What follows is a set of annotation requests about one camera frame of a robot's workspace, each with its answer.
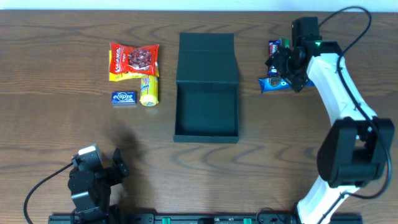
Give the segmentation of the blue oreo cookie pack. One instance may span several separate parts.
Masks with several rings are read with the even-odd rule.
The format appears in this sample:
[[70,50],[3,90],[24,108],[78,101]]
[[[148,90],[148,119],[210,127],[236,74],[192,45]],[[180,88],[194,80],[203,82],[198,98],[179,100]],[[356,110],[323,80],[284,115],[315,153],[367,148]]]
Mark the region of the blue oreo cookie pack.
[[267,77],[258,79],[261,93],[290,89],[291,86],[281,77]]

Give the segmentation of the dark green box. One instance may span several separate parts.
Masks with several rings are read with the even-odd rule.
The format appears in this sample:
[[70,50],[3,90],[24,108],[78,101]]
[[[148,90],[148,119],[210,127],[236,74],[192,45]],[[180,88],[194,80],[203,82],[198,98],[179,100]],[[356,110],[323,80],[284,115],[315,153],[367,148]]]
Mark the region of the dark green box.
[[180,33],[175,142],[239,141],[239,71],[233,34]]

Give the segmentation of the yellow candy bag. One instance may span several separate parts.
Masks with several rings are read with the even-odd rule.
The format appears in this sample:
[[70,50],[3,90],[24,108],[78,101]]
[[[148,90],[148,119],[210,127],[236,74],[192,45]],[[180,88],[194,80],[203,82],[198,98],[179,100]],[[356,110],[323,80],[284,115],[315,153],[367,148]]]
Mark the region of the yellow candy bag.
[[[112,58],[111,51],[109,50],[109,65],[111,63],[111,58]],[[159,77],[158,64],[155,65],[155,68],[156,68],[155,76]],[[127,73],[115,74],[115,73],[109,72],[109,81],[119,82],[119,81],[123,81],[123,80],[140,79],[144,76],[145,76],[145,74],[142,74],[142,73],[127,72]]]

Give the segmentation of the red candy bag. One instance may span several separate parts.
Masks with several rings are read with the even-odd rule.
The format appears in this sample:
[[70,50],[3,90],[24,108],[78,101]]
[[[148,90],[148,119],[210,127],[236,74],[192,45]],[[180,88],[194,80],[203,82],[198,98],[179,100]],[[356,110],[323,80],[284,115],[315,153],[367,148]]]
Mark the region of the red candy bag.
[[130,47],[110,43],[109,71],[113,74],[139,73],[156,76],[159,44]]

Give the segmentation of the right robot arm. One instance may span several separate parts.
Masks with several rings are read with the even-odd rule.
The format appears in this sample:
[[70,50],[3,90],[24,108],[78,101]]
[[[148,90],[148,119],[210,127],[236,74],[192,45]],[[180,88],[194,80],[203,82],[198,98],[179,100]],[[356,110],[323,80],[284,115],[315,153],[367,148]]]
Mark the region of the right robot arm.
[[360,95],[335,41],[302,40],[279,47],[266,65],[295,91],[308,82],[318,90],[331,128],[317,154],[318,177],[295,208],[298,223],[330,223],[348,197],[374,199],[391,180],[395,127],[379,118]]

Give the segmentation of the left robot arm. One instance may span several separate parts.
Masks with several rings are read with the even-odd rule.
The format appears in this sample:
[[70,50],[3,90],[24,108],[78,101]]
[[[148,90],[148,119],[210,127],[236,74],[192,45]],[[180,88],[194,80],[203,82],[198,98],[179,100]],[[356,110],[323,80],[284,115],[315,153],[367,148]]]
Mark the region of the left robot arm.
[[129,169],[118,148],[112,160],[111,166],[103,167],[96,144],[73,156],[68,188],[75,209],[69,216],[70,223],[121,223],[119,207],[110,204],[111,187],[122,183]]

